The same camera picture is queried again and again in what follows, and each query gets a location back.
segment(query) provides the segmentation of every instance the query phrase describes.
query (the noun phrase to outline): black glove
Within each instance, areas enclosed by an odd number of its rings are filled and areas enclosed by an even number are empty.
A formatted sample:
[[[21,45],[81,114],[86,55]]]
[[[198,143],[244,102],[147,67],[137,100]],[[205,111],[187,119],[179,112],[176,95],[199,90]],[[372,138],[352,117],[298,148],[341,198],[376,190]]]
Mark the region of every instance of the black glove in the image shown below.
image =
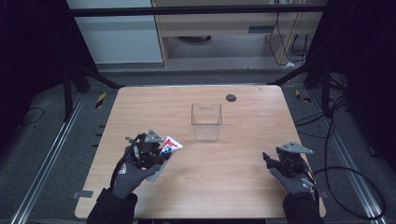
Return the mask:
[[[308,172],[309,166],[304,161],[305,172]],[[273,175],[282,184],[285,191],[290,194],[310,192],[314,184],[307,178],[306,174],[302,173],[292,178],[282,175],[276,168],[270,169]]]
[[[112,193],[114,196],[124,199],[134,191],[144,179],[154,175],[158,170],[159,164],[152,165],[147,170],[141,170],[134,165],[132,159],[128,158],[121,166],[116,177],[116,184]]]

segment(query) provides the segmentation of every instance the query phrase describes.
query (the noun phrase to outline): transparent bin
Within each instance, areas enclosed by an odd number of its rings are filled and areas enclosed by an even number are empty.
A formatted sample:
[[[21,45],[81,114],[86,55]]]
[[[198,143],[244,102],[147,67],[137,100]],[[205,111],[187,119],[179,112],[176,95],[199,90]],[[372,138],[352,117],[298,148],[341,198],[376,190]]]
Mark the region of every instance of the transparent bin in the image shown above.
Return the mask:
[[[195,140],[217,141],[222,123],[220,104],[194,104],[191,124]]]

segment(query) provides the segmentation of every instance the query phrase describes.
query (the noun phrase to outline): wooden table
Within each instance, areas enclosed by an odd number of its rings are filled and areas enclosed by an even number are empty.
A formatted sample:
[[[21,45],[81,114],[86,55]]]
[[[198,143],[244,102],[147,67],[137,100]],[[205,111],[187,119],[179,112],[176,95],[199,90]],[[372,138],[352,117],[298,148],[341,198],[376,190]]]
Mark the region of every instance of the wooden table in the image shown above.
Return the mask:
[[[235,102],[226,95],[234,94]],[[217,142],[194,140],[192,104],[221,104]],[[120,89],[97,149],[76,216],[85,218],[115,164],[128,146],[125,136],[153,129],[184,147],[154,183],[144,181],[134,193],[136,218],[284,217],[285,191],[271,176],[262,152],[277,159],[276,147],[300,142],[278,86],[178,86]]]

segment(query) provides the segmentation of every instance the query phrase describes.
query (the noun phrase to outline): floor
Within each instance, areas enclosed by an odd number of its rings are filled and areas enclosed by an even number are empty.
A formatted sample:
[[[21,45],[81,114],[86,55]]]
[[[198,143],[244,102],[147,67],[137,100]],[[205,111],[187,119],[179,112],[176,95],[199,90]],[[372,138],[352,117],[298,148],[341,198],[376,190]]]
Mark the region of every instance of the floor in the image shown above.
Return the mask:
[[[295,52],[303,48],[297,41]],[[301,56],[290,57],[301,60]],[[265,84],[285,76],[293,67],[279,65],[272,57],[272,51],[263,35],[253,36],[212,36],[208,41],[201,37],[174,38],[170,60],[165,68],[147,68],[122,73],[103,73],[104,77],[126,86],[139,85],[201,85],[201,84]],[[334,77],[343,80],[342,75]],[[106,120],[111,111],[117,90],[88,78],[91,89],[86,94],[74,91],[74,101],[81,101],[75,122],[67,130],[67,138],[57,153],[51,153],[53,143],[64,122],[63,87],[56,86],[39,93],[32,102],[32,109],[26,114],[21,128],[8,145],[8,154],[0,160],[0,223],[9,220],[20,209],[31,192],[43,162],[53,157],[45,181],[36,186],[31,199],[33,204],[26,211],[30,223],[81,223],[74,216],[77,200],[72,194],[82,189],[86,174],[100,142]],[[323,168],[324,159],[329,165],[348,165],[365,174],[379,188],[386,199],[387,213],[377,221],[368,221],[350,215],[333,199],[336,197],[352,212],[367,216],[366,213],[384,208],[381,198],[372,187],[361,183],[359,176],[344,171],[331,171],[333,197],[323,198],[327,209],[326,223],[396,223],[396,175],[386,162],[372,157],[369,146],[359,125],[348,111],[348,105],[340,106],[334,113],[335,130],[326,141],[329,119],[317,119],[319,115],[320,86],[306,90],[303,86],[304,74],[282,86],[290,113],[296,123],[301,142],[315,153],[308,160],[313,171]],[[100,108],[95,108],[98,96],[106,92],[106,99]],[[342,97],[341,91],[332,90],[335,102]],[[316,176],[320,191],[325,196],[329,192],[323,174]],[[269,219],[268,223],[286,223],[285,219]]]

